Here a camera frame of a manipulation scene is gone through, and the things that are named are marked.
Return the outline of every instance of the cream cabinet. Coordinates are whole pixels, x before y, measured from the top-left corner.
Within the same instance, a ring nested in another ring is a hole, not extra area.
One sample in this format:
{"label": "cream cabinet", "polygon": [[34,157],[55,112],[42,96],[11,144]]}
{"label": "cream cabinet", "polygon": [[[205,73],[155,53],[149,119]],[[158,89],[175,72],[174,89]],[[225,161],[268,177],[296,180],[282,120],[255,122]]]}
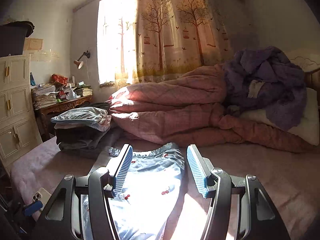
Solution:
{"label": "cream cabinet", "polygon": [[0,160],[8,167],[42,143],[30,91],[30,57],[0,58]]}
{"label": "cream cabinet", "polygon": [[9,56],[0,58],[1,90],[30,84],[30,57]]}

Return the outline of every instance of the headboard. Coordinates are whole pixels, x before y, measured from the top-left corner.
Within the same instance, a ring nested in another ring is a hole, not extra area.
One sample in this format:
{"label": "headboard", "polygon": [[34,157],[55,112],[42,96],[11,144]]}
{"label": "headboard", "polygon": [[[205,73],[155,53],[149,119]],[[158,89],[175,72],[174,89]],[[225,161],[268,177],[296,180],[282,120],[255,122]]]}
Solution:
{"label": "headboard", "polygon": [[292,63],[303,69],[307,87],[317,91],[318,105],[320,106],[320,51],[297,49],[284,53]]}

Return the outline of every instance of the cabinet drawer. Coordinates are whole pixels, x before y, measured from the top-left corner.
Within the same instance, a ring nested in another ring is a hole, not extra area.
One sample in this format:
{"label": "cabinet drawer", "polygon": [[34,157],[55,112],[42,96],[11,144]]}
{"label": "cabinet drawer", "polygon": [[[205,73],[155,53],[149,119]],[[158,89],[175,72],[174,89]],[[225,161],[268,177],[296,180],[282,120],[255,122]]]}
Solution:
{"label": "cabinet drawer", "polygon": [[29,90],[29,86],[18,87],[8,90],[11,117],[28,112],[30,110],[31,106]]}
{"label": "cabinet drawer", "polygon": [[36,141],[36,127],[32,119],[24,119],[14,124],[16,139],[21,148]]}
{"label": "cabinet drawer", "polygon": [[0,130],[0,159],[4,167],[38,145],[36,129],[30,116]]}
{"label": "cabinet drawer", "polygon": [[0,58],[0,90],[30,84],[30,57],[9,56]]}
{"label": "cabinet drawer", "polygon": [[7,80],[7,61],[0,58],[0,89],[3,90]]}
{"label": "cabinet drawer", "polygon": [[0,131],[0,155],[5,160],[20,149],[15,137],[13,125],[7,126]]}
{"label": "cabinet drawer", "polygon": [[8,94],[6,92],[0,93],[0,122],[3,122],[10,117],[10,110],[8,109]]}

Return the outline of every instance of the light blue garment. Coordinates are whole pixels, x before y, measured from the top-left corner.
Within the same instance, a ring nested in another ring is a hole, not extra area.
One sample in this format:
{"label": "light blue garment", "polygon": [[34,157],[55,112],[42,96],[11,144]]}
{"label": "light blue garment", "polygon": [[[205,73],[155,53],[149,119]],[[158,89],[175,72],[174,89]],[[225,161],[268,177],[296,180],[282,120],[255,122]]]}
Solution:
{"label": "light blue garment", "polygon": [[[114,156],[120,152],[112,147],[106,151]],[[133,152],[132,161],[122,193],[109,199],[119,237],[121,240],[160,240],[178,199],[183,157],[178,145],[168,143],[154,151]],[[84,231],[86,240],[92,240],[88,210],[88,196],[84,195]]]}
{"label": "light blue garment", "polygon": [[51,118],[51,122],[59,124],[83,124],[100,131],[110,127],[111,115],[108,111],[96,107],[81,107],[68,110]]}

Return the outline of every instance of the stack of books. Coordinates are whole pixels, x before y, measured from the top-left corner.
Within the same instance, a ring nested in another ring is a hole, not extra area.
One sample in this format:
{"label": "stack of books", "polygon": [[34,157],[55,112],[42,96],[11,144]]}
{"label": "stack of books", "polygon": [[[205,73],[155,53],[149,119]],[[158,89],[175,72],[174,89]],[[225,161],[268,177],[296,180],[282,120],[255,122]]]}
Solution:
{"label": "stack of books", "polygon": [[31,87],[33,108],[35,110],[57,103],[54,84],[41,84]]}
{"label": "stack of books", "polygon": [[77,96],[92,96],[91,86],[82,85],[77,87],[74,91],[76,92]]}

